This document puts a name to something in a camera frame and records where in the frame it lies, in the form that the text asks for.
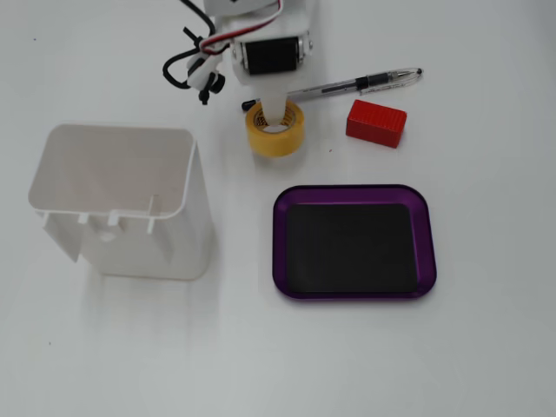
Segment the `pen clip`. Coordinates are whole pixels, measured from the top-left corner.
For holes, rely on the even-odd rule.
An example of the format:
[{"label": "pen clip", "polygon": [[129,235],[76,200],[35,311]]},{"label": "pen clip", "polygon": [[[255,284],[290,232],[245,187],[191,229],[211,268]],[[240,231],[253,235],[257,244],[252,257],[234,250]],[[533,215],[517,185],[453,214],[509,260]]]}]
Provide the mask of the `pen clip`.
[{"label": "pen clip", "polygon": [[383,91],[385,89],[398,89],[399,87],[406,87],[408,85],[417,83],[418,80],[419,80],[419,78],[417,77],[417,78],[412,78],[412,79],[409,79],[409,80],[398,80],[398,81],[393,81],[393,82],[387,83],[387,84],[374,85],[374,86],[369,87],[367,89],[362,89],[359,92],[359,95],[364,96],[368,93],[374,93],[376,91]]}]

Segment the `pen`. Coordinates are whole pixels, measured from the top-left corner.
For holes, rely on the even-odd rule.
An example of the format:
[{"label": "pen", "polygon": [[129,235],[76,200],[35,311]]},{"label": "pen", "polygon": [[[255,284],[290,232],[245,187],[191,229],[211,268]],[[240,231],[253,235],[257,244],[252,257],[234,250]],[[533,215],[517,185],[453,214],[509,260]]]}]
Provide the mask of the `pen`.
[{"label": "pen", "polygon": [[[288,99],[293,102],[301,102],[311,98],[324,96],[334,96],[336,94],[348,93],[350,91],[359,91],[360,95],[381,91],[384,89],[396,89],[405,87],[406,85],[417,82],[423,70],[421,68],[397,69],[394,71],[382,72],[380,74],[372,74],[370,76],[360,76],[354,80],[341,81],[339,83],[331,83],[320,85],[310,89],[298,89],[288,93]],[[248,111],[260,99],[249,100],[242,103],[243,111]]]}]

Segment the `white box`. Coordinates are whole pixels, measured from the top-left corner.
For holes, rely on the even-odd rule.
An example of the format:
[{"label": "white box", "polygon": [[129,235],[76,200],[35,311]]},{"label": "white box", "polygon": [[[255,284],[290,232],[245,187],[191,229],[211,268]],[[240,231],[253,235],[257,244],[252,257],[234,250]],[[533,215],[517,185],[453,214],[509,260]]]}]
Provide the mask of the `white box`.
[{"label": "white box", "polygon": [[102,274],[191,280],[209,264],[209,201],[187,130],[58,126],[29,202],[73,261]]}]

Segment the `yellow tape roll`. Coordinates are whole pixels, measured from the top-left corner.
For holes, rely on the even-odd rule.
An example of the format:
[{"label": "yellow tape roll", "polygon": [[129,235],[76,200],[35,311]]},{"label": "yellow tape roll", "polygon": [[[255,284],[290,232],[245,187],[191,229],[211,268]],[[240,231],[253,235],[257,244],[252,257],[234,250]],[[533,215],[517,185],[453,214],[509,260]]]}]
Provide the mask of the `yellow tape roll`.
[{"label": "yellow tape roll", "polygon": [[305,139],[305,117],[299,107],[292,102],[286,103],[286,114],[280,125],[286,127],[280,132],[268,132],[267,121],[262,114],[262,106],[257,103],[245,118],[251,149],[257,154],[276,158],[293,154]]}]

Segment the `red block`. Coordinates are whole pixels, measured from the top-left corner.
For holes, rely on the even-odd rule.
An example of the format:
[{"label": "red block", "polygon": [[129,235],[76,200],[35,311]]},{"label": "red block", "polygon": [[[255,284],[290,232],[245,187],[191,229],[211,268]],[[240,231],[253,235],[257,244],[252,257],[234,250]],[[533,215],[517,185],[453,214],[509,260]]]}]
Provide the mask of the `red block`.
[{"label": "red block", "polygon": [[346,135],[397,148],[406,119],[405,111],[355,100],[347,117]]}]

